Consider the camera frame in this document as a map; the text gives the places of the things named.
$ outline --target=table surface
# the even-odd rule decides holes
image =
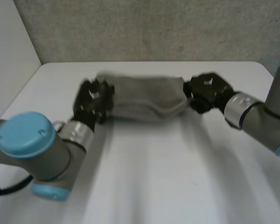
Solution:
[[[38,111],[66,120],[81,80],[102,70],[182,76],[215,71],[265,100],[273,77],[255,62],[116,62],[43,65],[3,118]],[[0,165],[0,187],[27,173]],[[115,120],[97,126],[69,200],[29,188],[0,199],[0,224],[280,224],[280,158],[220,111],[187,109],[161,124]]]

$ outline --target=cable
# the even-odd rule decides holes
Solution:
[[[16,191],[19,191],[26,187],[31,181],[33,180],[33,176],[29,175],[26,179],[22,180],[21,182],[6,188],[6,189],[0,189],[0,196],[1,195],[9,195]]]

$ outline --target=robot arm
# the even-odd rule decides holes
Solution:
[[[74,116],[58,134],[42,114],[28,112],[0,120],[0,163],[18,166],[33,177],[31,191],[64,201],[70,194],[96,122],[112,107],[114,88],[106,82],[83,82],[74,103]]]
[[[193,77],[183,89],[198,113],[218,108],[230,126],[245,131],[280,156],[280,64],[265,102],[234,91],[215,73]]]

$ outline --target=concrete wall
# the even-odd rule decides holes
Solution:
[[[280,58],[280,0],[14,0],[42,63]]]

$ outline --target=gray sock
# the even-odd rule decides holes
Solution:
[[[104,72],[97,74],[97,79],[114,85],[111,115],[117,118],[159,121],[187,107],[182,77],[128,77]]]

